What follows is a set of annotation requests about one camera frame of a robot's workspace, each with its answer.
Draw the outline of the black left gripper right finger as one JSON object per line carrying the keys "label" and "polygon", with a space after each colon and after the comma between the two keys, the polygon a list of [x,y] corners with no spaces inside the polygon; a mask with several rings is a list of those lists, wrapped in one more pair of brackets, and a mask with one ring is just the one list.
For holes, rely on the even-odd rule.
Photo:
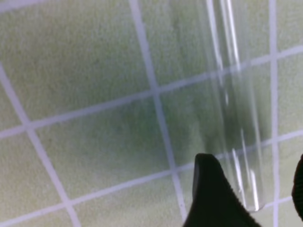
{"label": "black left gripper right finger", "polygon": [[293,187],[292,187],[292,200],[298,216],[303,216],[303,156],[295,169]]}

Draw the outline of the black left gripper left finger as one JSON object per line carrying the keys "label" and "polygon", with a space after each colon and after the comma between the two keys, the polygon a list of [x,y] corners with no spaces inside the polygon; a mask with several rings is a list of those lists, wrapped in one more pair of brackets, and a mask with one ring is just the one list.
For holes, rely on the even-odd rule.
{"label": "black left gripper left finger", "polygon": [[235,195],[218,159],[195,156],[192,204],[185,227],[259,227]]}

